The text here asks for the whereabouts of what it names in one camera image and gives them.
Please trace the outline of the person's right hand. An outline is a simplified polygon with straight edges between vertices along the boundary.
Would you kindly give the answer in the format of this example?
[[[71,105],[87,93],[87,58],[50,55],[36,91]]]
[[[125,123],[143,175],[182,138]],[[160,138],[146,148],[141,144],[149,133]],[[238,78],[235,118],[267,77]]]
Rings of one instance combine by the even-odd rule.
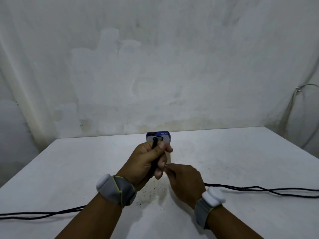
[[[191,165],[182,165],[182,184],[170,185],[176,197],[192,209],[206,191],[200,172]]]

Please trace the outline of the person's left hand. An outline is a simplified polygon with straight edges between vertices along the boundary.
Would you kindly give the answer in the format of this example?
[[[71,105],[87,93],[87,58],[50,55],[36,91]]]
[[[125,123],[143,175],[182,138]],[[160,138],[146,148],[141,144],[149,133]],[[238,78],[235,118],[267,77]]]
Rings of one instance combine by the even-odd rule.
[[[148,142],[138,145],[126,163],[116,173],[116,176],[123,177],[133,184],[137,191],[140,191],[150,180],[148,172],[152,161],[160,156],[158,167],[156,168],[153,177],[157,180],[163,176],[165,165],[167,164],[167,152],[158,153],[158,146],[151,149]]]

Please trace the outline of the black slim tool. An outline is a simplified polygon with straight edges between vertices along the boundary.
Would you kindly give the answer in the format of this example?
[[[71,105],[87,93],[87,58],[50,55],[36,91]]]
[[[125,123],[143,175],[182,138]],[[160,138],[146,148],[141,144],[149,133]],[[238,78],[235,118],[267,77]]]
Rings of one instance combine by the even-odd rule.
[[[161,136],[154,137],[153,138],[152,149],[156,148],[157,145],[158,145],[158,142],[162,141],[162,140],[163,140],[163,137],[161,137]],[[159,159],[160,159],[160,156],[158,158],[156,158],[154,161],[152,161],[151,167],[150,167],[149,172],[147,174],[149,179],[154,175],[154,172],[155,172],[156,168],[158,167]]]

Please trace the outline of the person's left forearm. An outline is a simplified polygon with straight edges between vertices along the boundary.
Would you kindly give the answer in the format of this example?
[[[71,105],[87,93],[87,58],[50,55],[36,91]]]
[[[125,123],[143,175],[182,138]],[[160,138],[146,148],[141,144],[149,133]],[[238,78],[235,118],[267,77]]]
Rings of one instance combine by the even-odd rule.
[[[110,239],[121,214],[120,205],[97,193],[55,239]]]

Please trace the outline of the person's right forearm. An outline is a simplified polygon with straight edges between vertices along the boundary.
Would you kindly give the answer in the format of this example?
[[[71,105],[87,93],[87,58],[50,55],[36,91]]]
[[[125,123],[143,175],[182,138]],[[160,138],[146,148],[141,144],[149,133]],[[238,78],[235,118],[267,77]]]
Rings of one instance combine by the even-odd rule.
[[[264,239],[222,205],[210,210],[206,223],[217,239]]]

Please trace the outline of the blue and white box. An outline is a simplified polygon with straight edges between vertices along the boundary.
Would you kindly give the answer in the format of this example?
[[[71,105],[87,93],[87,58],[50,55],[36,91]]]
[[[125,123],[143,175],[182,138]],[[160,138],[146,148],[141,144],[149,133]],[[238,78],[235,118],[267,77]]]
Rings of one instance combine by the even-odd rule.
[[[153,144],[153,138],[157,136],[163,137],[162,141],[171,143],[171,135],[169,131],[148,132],[146,134],[146,142],[148,142],[151,145],[151,148]]]

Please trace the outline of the grey wristband with white tracker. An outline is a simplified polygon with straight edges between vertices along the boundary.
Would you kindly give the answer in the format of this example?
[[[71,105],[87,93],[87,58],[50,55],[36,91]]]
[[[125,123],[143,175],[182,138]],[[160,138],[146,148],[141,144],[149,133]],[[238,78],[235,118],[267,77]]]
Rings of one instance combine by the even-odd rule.
[[[225,196],[219,188],[209,187],[197,201],[194,209],[197,224],[202,229],[208,229],[207,218],[210,211],[225,203]]]
[[[96,184],[96,190],[104,199],[122,208],[129,206],[136,198],[137,190],[123,177],[105,174]]]

